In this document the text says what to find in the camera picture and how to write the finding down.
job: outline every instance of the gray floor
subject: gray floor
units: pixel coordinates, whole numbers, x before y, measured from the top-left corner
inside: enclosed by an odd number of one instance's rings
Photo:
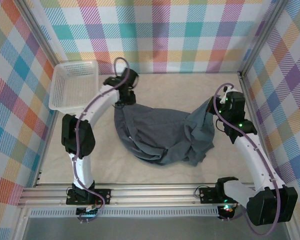
[[[259,226],[265,233],[270,225]],[[73,217],[30,218],[23,240],[289,240],[284,224],[260,237],[246,220],[222,222],[217,217],[123,218],[99,217],[80,224]]]

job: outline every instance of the plastic basket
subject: plastic basket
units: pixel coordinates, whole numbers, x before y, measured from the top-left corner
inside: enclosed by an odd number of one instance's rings
[[[97,94],[98,63],[72,61],[54,67],[49,96],[49,108],[64,114],[84,108]]]

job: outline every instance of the plaid fabric wall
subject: plaid fabric wall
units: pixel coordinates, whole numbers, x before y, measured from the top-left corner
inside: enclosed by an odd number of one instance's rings
[[[34,179],[52,120],[53,67],[13,0],[0,0],[0,240]]]
[[[40,0],[34,15],[60,60],[97,59],[101,74],[118,56],[139,73],[237,72],[271,2]]]
[[[289,1],[247,85],[272,164],[298,191],[300,222],[300,0]]]
[[[261,33],[263,32],[263,29],[264,29],[264,26],[265,26],[266,22],[267,22],[267,21],[269,20],[269,18],[271,17],[271,14],[273,13],[274,8],[275,8],[275,6],[276,6],[276,4],[277,4],[278,2],[279,2],[279,0],[272,0],[272,1],[271,1],[271,3],[270,3],[270,5],[269,5],[268,9],[266,10],[266,12],[265,12],[265,14],[264,14],[264,16],[263,16],[263,18],[262,18],[262,21],[261,21],[261,23],[260,23],[258,29],[257,29],[257,31],[255,32],[255,35],[253,36],[253,38],[252,38],[252,40],[251,40],[251,42],[250,42],[250,45],[249,45],[249,47],[248,47],[248,49],[247,49],[247,51],[246,51],[246,53],[245,53],[245,55],[244,55],[244,58],[243,58],[243,61],[242,61],[242,63],[241,63],[241,66],[240,66],[239,71],[242,71],[242,70],[243,70],[243,68],[244,68],[244,66],[245,66],[245,64],[246,64],[246,62],[247,62],[247,60],[248,60],[248,57],[250,56],[250,53],[251,53],[252,49],[255,47],[255,45],[256,45],[256,43],[257,43],[257,41],[258,41],[258,39],[259,39]]]

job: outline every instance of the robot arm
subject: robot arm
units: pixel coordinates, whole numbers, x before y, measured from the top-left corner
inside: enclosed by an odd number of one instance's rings
[[[96,145],[93,127],[105,111],[112,105],[131,105],[136,102],[136,96],[132,89],[134,88],[136,78],[139,76],[132,69],[129,69],[129,75],[124,84],[118,89],[109,91],[114,86],[118,86],[118,84],[125,79],[127,73],[128,69],[126,68],[121,76],[109,77],[104,81],[103,86],[98,93],[101,97],[92,103],[79,123],[79,155],[76,161],[71,162],[73,171],[76,170],[78,177],[74,177],[72,183],[73,195],[75,199],[80,199],[81,205],[92,205],[98,202],[96,196],[86,191],[78,182],[78,180],[80,180],[85,188],[96,192],[90,161],[90,154]],[[61,143],[65,147],[66,152],[69,153],[71,160],[77,153],[75,130],[79,117],[83,111],[84,108],[75,115],[66,114],[62,118]]]
[[[224,177],[218,179],[215,185],[216,194],[220,201],[234,200],[240,203],[246,208],[247,214],[254,225],[271,224],[274,222],[277,210],[276,191],[273,183],[275,180],[281,202],[278,222],[287,222],[292,217],[298,194],[294,187],[287,187],[278,176],[261,146],[256,128],[251,121],[245,119],[244,95],[235,88],[230,87],[225,87],[223,91],[225,92],[224,96],[216,99],[218,113],[230,124],[243,131],[257,146],[257,148],[253,147],[251,142],[239,131],[223,123],[225,134],[229,136],[232,144],[236,146],[245,159],[255,188],[253,190],[243,185],[235,177]],[[217,115],[213,108],[213,97],[207,109],[209,113]],[[274,179],[270,177],[257,150],[265,159]]]

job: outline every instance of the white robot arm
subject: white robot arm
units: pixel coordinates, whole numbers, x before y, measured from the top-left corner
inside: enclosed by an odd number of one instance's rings
[[[225,134],[245,159],[254,189],[243,185],[236,177],[224,177],[217,180],[215,193],[220,201],[241,204],[256,226],[273,223],[276,215],[278,222],[287,222],[292,217],[298,194],[278,176],[261,146],[254,124],[245,119],[244,95],[233,86],[226,85],[223,91],[223,97],[211,98],[207,111],[223,122]]]
[[[112,86],[110,85],[104,85],[102,86],[98,94],[103,95],[103,93],[107,92],[111,88]],[[98,101],[95,101],[89,108],[89,111],[86,113],[86,115],[83,116],[81,121],[87,121],[91,125],[91,128],[93,129],[97,121],[105,113],[105,111],[109,107],[114,105],[116,102],[118,102],[119,100],[120,100],[119,90],[112,90],[111,92],[102,96]],[[75,117],[79,118],[81,112],[82,111],[78,112],[75,115]],[[72,160],[75,154],[69,153],[69,156],[70,159]],[[72,165],[76,164],[76,172],[78,178],[87,189],[94,183],[94,178],[91,173],[90,156],[91,155],[89,154],[87,156],[84,156],[82,159],[78,158],[76,162],[72,161]],[[82,189],[82,186],[78,183],[76,177],[74,177],[73,184],[78,188]]]

